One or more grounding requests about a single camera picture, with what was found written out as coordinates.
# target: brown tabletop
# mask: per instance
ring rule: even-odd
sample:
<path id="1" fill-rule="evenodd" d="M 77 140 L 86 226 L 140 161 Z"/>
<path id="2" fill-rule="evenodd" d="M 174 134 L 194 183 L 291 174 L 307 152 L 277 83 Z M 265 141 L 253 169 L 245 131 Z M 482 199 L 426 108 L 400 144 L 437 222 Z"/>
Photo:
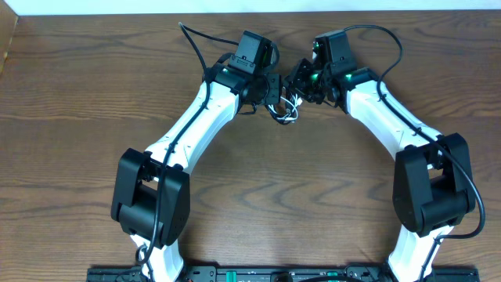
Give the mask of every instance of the brown tabletop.
<path id="1" fill-rule="evenodd" d="M 238 41 L 277 42 L 279 72 L 311 56 L 317 34 L 379 24 L 405 57 L 387 76 L 419 119 L 470 147 L 485 231 L 447 240 L 435 265 L 501 276 L 501 13 L 367 12 L 22 17 L 0 77 L 0 280 L 84 280 L 91 266 L 131 265 L 135 247 L 110 217 L 117 161 L 144 150 L 198 91 L 201 66 L 178 22 Z M 361 65 L 397 56 L 380 31 L 350 31 Z M 208 64 L 233 46 L 194 38 Z M 304 104 L 295 125 L 260 108 L 212 140 L 191 178 L 184 258 L 221 265 L 383 262 L 400 222 L 394 162 L 339 109 Z M 466 216 L 454 233 L 478 223 Z"/>

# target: white wall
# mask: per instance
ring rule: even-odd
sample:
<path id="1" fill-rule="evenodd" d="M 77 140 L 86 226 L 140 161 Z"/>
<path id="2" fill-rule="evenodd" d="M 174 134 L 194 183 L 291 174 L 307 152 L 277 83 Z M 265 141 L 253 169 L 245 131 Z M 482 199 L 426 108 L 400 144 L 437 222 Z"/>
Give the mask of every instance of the white wall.
<path id="1" fill-rule="evenodd" d="M 501 0 L 5 0 L 20 16 L 501 9 Z"/>

